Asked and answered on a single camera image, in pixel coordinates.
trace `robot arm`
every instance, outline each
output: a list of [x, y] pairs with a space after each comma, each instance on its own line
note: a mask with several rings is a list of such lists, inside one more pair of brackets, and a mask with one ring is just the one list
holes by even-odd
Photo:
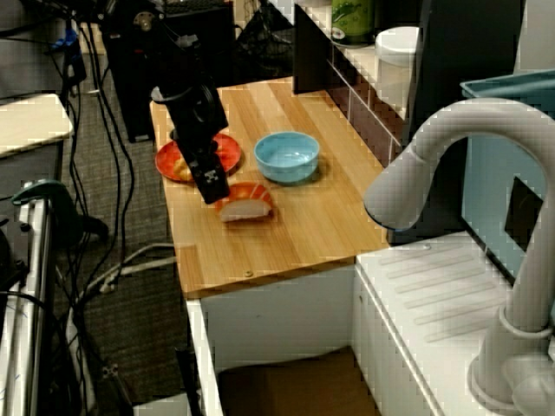
[[154, 101], [164, 104], [175, 129], [172, 138], [207, 204], [229, 195], [224, 168], [215, 154], [214, 135], [227, 127], [218, 91], [199, 57], [195, 35], [177, 37], [159, 15], [134, 13], [132, 31], [144, 51]]

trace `white faucet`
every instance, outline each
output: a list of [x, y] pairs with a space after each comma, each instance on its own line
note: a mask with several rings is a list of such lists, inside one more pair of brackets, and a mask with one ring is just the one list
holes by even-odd
[[455, 141], [478, 133], [503, 136], [527, 150], [543, 169], [547, 191], [512, 296], [470, 367], [469, 387], [494, 412], [555, 416], [555, 369], [547, 355], [555, 301], [555, 120], [503, 99], [445, 107], [372, 183], [364, 206], [386, 228], [410, 228], [421, 215], [440, 157]]

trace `green bottle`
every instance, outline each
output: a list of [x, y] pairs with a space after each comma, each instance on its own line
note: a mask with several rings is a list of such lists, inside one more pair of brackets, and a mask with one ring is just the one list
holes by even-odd
[[374, 0], [333, 0], [331, 41], [343, 48], [370, 45], [374, 33]]

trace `orange plate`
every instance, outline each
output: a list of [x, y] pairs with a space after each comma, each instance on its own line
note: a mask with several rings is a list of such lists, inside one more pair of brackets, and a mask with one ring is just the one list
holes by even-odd
[[[237, 141], [226, 134], [218, 133], [214, 136], [214, 140], [218, 143], [221, 150], [216, 151], [219, 160], [226, 172], [229, 172], [237, 165], [241, 159], [241, 148]], [[175, 161], [181, 157], [181, 152], [177, 147], [177, 143], [173, 140], [166, 143], [157, 153], [155, 158], [156, 169], [166, 178], [175, 180], [176, 182], [186, 182], [173, 173], [173, 165]]]

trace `light blue bowl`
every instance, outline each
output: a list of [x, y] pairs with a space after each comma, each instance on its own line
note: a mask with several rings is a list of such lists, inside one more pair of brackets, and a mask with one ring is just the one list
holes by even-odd
[[270, 134], [254, 146], [258, 170], [268, 179], [292, 184], [307, 179], [318, 167], [320, 145], [307, 134]]

